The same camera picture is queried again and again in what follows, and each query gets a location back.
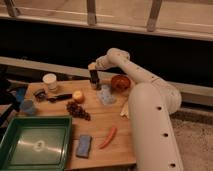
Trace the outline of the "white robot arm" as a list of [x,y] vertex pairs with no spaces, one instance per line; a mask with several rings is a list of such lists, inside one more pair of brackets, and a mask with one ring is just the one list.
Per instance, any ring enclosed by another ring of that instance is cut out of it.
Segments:
[[184,171],[170,114],[181,106],[179,90],[157,75],[130,61],[130,54],[110,48],[88,65],[93,85],[98,70],[122,69],[136,85],[128,98],[134,154],[138,171]]

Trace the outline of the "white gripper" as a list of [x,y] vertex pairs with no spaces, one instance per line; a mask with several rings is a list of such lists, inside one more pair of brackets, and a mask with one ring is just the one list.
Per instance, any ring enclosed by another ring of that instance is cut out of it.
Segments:
[[109,68],[110,68],[110,63],[109,63],[107,56],[101,56],[101,57],[97,58],[95,62],[92,62],[88,65],[88,70],[91,75],[91,78],[96,77],[96,69],[97,69],[97,74],[98,74],[99,80],[102,79],[101,71],[99,71],[99,70],[107,70]]

